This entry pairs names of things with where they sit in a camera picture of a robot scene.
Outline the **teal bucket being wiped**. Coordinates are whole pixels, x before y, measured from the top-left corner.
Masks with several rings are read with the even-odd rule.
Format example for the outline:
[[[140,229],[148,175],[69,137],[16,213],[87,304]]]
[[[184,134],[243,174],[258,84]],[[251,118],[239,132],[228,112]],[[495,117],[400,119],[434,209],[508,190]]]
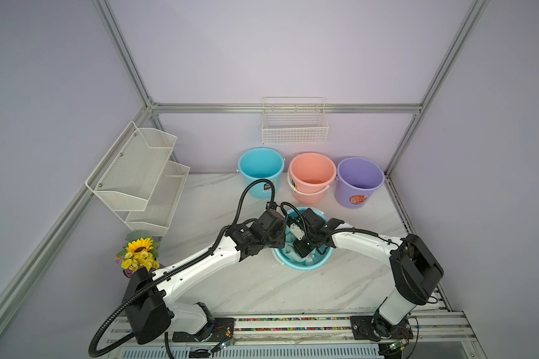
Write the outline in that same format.
[[[305,227],[299,224],[298,215],[293,209],[287,211],[285,218],[290,227],[286,228],[285,247],[274,249],[272,254],[282,265],[307,272],[323,266],[332,256],[334,249],[327,245],[322,245],[320,248],[312,248],[312,251],[305,257],[301,257],[295,251],[294,243],[299,241],[297,236],[305,235],[305,228],[307,230],[318,230],[327,223],[327,217],[319,209],[312,207],[298,207],[297,209],[305,217]]]

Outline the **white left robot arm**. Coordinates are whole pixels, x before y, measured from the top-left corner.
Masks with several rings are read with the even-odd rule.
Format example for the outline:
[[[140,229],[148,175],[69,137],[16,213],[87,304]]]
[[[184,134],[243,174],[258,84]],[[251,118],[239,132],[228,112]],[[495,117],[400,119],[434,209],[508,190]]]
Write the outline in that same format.
[[[162,336],[170,325],[192,335],[208,337],[214,317],[201,302],[181,305],[178,299],[200,281],[266,248],[284,248],[286,218],[275,209],[260,218],[222,229],[211,247],[181,261],[149,272],[133,273],[124,294],[124,309],[131,334],[140,345]]]

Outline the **mint green microfibre cloth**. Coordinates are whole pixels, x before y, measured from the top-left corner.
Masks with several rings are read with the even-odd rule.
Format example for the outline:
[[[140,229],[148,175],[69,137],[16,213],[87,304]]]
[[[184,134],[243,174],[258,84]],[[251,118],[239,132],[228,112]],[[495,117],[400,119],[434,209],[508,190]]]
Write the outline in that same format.
[[[296,236],[293,235],[290,231],[287,231],[285,235],[285,247],[281,250],[285,258],[289,262],[299,265],[299,266],[313,265],[317,261],[315,253],[311,252],[306,257],[301,257],[298,253],[296,253],[295,248],[293,246],[295,241],[296,241]]]

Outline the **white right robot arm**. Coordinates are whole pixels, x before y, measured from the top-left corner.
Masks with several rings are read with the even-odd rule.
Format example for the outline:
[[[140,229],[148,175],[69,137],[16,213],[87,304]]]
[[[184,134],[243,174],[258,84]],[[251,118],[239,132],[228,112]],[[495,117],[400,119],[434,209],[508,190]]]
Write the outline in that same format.
[[[293,250],[307,257],[323,246],[362,254],[392,270],[394,290],[384,299],[372,317],[355,325],[355,331],[368,340],[379,342],[401,333],[407,316],[417,306],[426,305],[444,275],[438,260],[423,240],[414,234],[404,238],[382,236],[353,227],[338,218],[324,221],[313,209],[288,215],[287,229],[293,233]]]

